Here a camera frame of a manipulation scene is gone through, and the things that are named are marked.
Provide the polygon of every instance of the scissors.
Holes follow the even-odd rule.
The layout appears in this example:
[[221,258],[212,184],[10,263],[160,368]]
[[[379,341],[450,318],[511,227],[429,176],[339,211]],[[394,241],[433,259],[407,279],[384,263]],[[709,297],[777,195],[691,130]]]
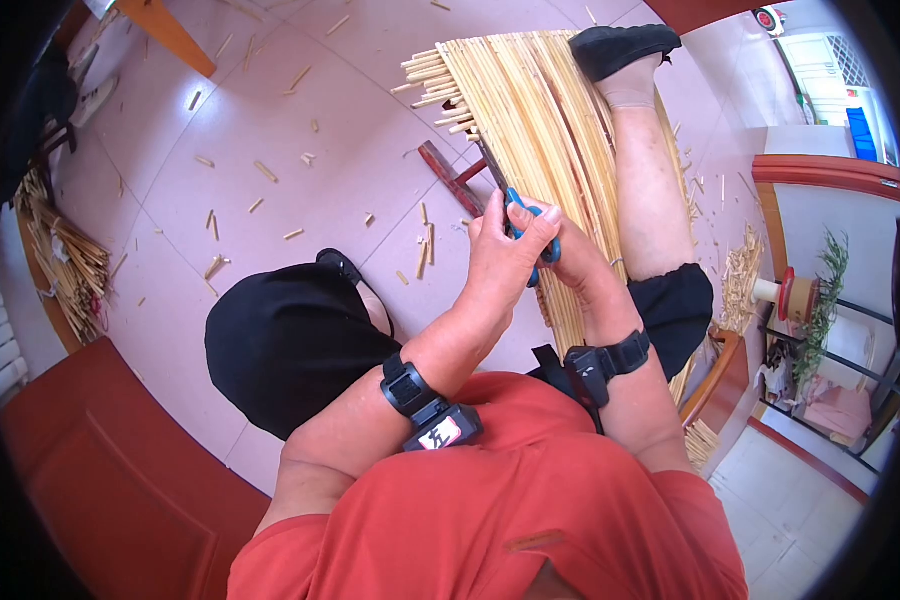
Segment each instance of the scissors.
[[[540,210],[537,206],[528,206],[524,204],[523,199],[520,198],[519,194],[517,194],[516,189],[507,184],[507,179],[504,177],[503,171],[500,170],[500,165],[493,157],[490,149],[484,145],[483,140],[477,140],[477,146],[480,147],[480,152],[483,154],[483,159],[486,161],[486,167],[490,170],[490,174],[492,174],[493,176],[493,181],[496,182],[497,186],[499,186],[500,189],[504,190],[504,214],[506,214],[507,207],[509,207],[513,203],[516,203],[518,207],[524,210],[528,210],[534,217],[540,217],[540,215],[543,214],[543,211]],[[510,217],[507,217],[506,233],[507,235],[512,234],[513,239],[518,240],[523,237],[524,231],[518,229],[516,225],[514,225],[514,223],[510,220]],[[552,242],[550,242],[550,244],[548,244],[543,249],[543,251],[540,252],[540,260],[545,263],[551,264],[557,262],[560,259],[561,241],[558,238],[553,238]],[[540,283],[540,271],[536,266],[534,266],[533,272],[529,276],[527,287],[536,287],[538,283]]]

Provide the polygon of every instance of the green plant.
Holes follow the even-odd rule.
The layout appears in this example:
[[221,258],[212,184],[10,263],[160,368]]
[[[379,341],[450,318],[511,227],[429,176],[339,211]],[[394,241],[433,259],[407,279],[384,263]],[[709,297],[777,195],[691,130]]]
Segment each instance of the green plant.
[[842,238],[841,244],[829,228],[826,230],[826,249],[819,254],[819,258],[829,274],[816,274],[819,278],[819,298],[810,314],[806,341],[800,347],[799,358],[793,363],[793,379],[797,387],[816,374],[827,351],[827,335],[837,312],[837,299],[844,291],[844,274],[851,260],[848,250],[850,237],[846,231],[842,232]]

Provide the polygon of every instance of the white sneaker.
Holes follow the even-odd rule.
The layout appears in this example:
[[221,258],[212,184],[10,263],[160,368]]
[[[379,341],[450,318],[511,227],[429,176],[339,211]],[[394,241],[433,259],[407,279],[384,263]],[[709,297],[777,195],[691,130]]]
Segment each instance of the white sneaker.
[[73,126],[78,129],[85,126],[117,90],[118,83],[120,83],[120,78],[115,75],[101,83],[92,92],[80,96],[79,104],[70,121]]
[[100,44],[93,44],[87,48],[87,51],[83,53],[83,56],[73,64],[70,72],[67,73],[76,84],[77,90],[84,86],[84,80],[87,78],[87,73],[90,71],[90,66],[93,65],[98,52],[100,52]]

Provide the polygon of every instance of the red shirt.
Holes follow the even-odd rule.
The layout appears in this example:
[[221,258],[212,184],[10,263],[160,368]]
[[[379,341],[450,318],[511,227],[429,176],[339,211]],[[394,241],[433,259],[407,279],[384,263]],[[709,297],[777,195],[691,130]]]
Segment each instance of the red shirt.
[[571,398],[474,375],[476,445],[397,454],[330,514],[280,521],[230,569],[231,598],[520,598],[549,558],[587,598],[745,598],[706,481],[649,473]]

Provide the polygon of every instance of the scissor blade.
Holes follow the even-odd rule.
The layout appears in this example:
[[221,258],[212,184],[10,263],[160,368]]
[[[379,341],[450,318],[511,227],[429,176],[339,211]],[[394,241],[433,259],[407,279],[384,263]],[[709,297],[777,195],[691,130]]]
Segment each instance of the scissor blade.
[[496,182],[497,187],[506,191],[508,187],[507,178],[504,177],[504,172],[500,170],[500,164],[497,162],[497,159],[493,157],[493,152],[491,149],[484,144],[484,140],[478,139],[477,146],[480,148],[480,153],[483,155],[483,160],[486,161],[486,168],[490,170],[490,174],[493,176],[493,181]]

